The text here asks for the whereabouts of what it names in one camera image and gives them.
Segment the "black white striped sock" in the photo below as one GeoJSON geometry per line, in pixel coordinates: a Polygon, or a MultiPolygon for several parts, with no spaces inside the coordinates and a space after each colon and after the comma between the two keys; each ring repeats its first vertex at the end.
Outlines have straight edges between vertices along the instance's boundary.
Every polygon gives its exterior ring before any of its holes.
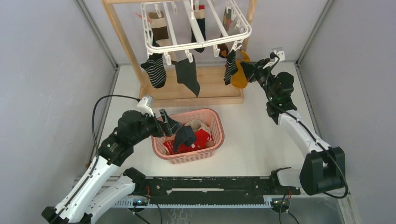
{"type": "Polygon", "coordinates": [[[147,73],[149,81],[154,88],[159,89],[165,86],[167,74],[162,54],[154,53],[150,55],[140,67],[147,73]]]}

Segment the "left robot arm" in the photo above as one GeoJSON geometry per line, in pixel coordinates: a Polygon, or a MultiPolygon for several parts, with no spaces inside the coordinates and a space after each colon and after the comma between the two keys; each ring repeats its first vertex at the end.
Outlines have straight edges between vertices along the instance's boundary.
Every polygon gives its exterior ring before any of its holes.
{"type": "Polygon", "coordinates": [[[145,175],[135,168],[127,169],[115,184],[100,192],[107,179],[134,152],[134,146],[148,137],[171,137],[183,125],[160,110],[158,119],[151,108],[153,98],[137,99],[137,110],[119,118],[112,133],[99,145],[91,165],[71,192],[56,206],[46,207],[42,217],[49,224],[94,224],[121,198],[145,191],[145,175]]]}

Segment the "plain red sock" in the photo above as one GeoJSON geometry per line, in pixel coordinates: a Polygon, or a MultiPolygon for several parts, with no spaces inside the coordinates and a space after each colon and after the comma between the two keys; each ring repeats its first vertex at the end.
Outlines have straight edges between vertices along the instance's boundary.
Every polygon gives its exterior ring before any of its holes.
{"type": "Polygon", "coordinates": [[[203,149],[200,145],[195,143],[190,146],[186,146],[184,143],[178,148],[177,154],[189,153],[203,149]]]}

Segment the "wooden hanger stand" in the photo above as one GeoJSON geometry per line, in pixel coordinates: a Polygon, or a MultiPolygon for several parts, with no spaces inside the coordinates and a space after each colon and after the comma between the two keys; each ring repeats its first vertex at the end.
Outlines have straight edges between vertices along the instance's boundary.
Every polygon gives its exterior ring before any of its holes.
{"type": "Polygon", "coordinates": [[[153,107],[241,104],[243,90],[231,84],[231,63],[247,45],[256,2],[243,14],[233,0],[222,4],[220,17],[211,0],[122,0],[136,6],[132,42],[115,9],[116,0],[102,5],[139,80],[140,96],[153,97],[153,107]]]}

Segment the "red snowflake sock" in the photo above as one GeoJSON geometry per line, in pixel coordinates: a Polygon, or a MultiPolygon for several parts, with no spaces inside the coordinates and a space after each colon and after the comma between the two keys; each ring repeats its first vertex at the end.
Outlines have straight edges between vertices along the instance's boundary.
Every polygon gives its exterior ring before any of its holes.
{"type": "Polygon", "coordinates": [[[174,155],[174,140],[168,140],[163,143],[163,146],[166,149],[166,155],[174,155]]]}

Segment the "dark blue sock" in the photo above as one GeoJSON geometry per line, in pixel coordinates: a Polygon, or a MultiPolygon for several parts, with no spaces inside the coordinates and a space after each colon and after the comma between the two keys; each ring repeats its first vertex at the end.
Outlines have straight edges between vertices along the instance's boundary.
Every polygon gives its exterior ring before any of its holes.
{"type": "Polygon", "coordinates": [[[186,146],[190,146],[196,141],[195,133],[191,126],[181,127],[175,134],[174,138],[174,151],[177,154],[178,148],[184,143],[186,146]]]}

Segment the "pink plastic basket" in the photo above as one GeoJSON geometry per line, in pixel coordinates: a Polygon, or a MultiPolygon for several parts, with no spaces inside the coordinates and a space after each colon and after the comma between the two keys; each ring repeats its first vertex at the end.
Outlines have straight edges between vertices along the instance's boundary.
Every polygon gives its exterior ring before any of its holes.
{"type": "Polygon", "coordinates": [[[163,143],[168,140],[174,140],[175,135],[171,137],[164,136],[161,138],[152,137],[151,140],[153,151],[161,159],[168,160],[172,164],[181,164],[209,158],[213,156],[215,150],[217,150],[224,142],[224,130],[219,115],[212,109],[204,108],[191,112],[172,114],[170,117],[178,122],[181,122],[183,125],[193,119],[201,120],[207,126],[209,126],[212,132],[214,146],[189,153],[166,155],[166,149],[163,146],[163,143]]]}

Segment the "brown beige block sock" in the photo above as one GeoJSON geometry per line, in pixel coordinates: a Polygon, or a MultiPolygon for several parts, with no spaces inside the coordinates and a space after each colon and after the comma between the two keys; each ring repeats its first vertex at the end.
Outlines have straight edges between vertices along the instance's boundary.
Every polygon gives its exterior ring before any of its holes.
{"type": "Polygon", "coordinates": [[[149,12],[148,17],[151,21],[150,27],[153,33],[153,45],[155,47],[170,46],[171,39],[168,34],[168,24],[165,19],[165,12],[161,11],[161,16],[158,16],[156,12],[149,12]]]}

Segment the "black striped narrow sock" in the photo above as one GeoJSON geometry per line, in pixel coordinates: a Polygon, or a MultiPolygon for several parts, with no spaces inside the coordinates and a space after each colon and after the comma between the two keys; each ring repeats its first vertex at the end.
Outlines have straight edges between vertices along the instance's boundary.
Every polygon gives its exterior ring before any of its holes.
{"type": "Polygon", "coordinates": [[[231,50],[226,59],[226,70],[224,75],[224,83],[225,85],[229,85],[231,83],[231,77],[238,71],[236,65],[236,52],[235,50],[231,50]]]}

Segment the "yellow brown striped sock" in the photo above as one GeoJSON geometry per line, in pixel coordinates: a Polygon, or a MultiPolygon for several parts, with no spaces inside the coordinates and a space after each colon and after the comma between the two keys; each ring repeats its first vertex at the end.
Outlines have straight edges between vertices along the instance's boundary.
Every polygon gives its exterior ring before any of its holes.
{"type": "Polygon", "coordinates": [[[250,62],[251,59],[249,55],[246,53],[246,51],[240,49],[238,51],[238,58],[236,59],[236,66],[237,66],[237,71],[234,75],[231,77],[231,84],[234,87],[237,87],[239,89],[244,89],[248,82],[246,80],[245,73],[243,71],[243,68],[241,66],[241,62],[250,62]]]}

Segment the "white plastic sock hanger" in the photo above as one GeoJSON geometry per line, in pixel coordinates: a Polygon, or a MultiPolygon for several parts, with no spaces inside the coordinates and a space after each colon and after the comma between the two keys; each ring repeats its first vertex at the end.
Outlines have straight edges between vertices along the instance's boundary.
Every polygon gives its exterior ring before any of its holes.
{"type": "Polygon", "coordinates": [[[193,61],[193,55],[190,52],[192,49],[195,48],[205,48],[205,47],[213,47],[213,55],[215,57],[219,56],[220,49],[218,45],[233,42],[232,49],[238,50],[245,39],[249,38],[252,33],[252,28],[250,23],[245,18],[244,14],[238,7],[237,3],[234,0],[226,0],[226,9],[231,10],[231,21],[236,22],[235,28],[239,31],[237,34],[229,35],[226,31],[225,27],[223,26],[223,20],[218,16],[214,1],[209,0],[207,5],[214,16],[214,20],[218,25],[219,31],[221,33],[221,37],[214,38],[214,39],[207,39],[204,41],[202,34],[200,32],[199,26],[196,21],[196,17],[194,15],[194,11],[198,11],[199,1],[198,0],[182,0],[183,6],[186,10],[187,14],[187,21],[192,28],[194,35],[196,37],[197,42],[192,43],[184,43],[179,44],[177,43],[176,34],[174,30],[174,26],[172,24],[172,20],[170,17],[170,11],[168,5],[171,4],[171,9],[174,13],[177,13],[176,1],[152,1],[152,2],[143,2],[140,3],[141,15],[145,16],[148,14],[146,7],[152,7],[155,9],[155,12],[158,16],[161,16],[161,11],[165,12],[165,19],[168,24],[168,34],[171,39],[171,45],[165,47],[155,47],[153,45],[153,33],[150,27],[150,24],[144,18],[142,20],[143,30],[144,30],[144,39],[145,39],[145,47],[147,50],[147,57],[156,53],[156,54],[163,54],[165,57],[165,62],[167,65],[171,65],[171,52],[175,51],[183,51],[186,54],[186,57],[189,59],[190,62],[193,61]]]}

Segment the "red white striped sock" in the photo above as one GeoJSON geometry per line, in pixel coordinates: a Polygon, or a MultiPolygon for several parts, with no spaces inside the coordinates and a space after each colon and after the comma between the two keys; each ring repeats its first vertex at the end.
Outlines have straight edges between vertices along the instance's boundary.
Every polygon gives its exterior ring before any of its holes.
{"type": "Polygon", "coordinates": [[[206,149],[214,146],[214,140],[211,135],[203,129],[195,132],[196,141],[193,143],[195,150],[206,149]]]}

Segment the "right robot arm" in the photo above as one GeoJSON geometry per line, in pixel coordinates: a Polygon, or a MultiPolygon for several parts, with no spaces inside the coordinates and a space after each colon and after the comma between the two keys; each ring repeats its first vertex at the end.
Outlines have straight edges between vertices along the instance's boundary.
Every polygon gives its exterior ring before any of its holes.
{"type": "Polygon", "coordinates": [[[288,187],[302,188],[310,196],[325,194],[342,199],[349,193],[345,175],[345,152],[322,140],[303,121],[291,95],[294,76],[288,72],[272,74],[277,60],[242,62],[249,83],[257,82],[267,98],[267,114],[299,148],[304,162],[300,168],[279,168],[271,172],[270,189],[282,194],[288,187]]]}

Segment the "black mounting rail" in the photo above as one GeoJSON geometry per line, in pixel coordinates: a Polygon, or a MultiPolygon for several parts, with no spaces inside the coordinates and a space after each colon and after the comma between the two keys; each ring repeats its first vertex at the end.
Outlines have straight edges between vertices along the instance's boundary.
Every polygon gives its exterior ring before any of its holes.
{"type": "Polygon", "coordinates": [[[268,176],[147,177],[132,195],[148,196],[158,205],[259,205],[287,189],[268,176]]]}

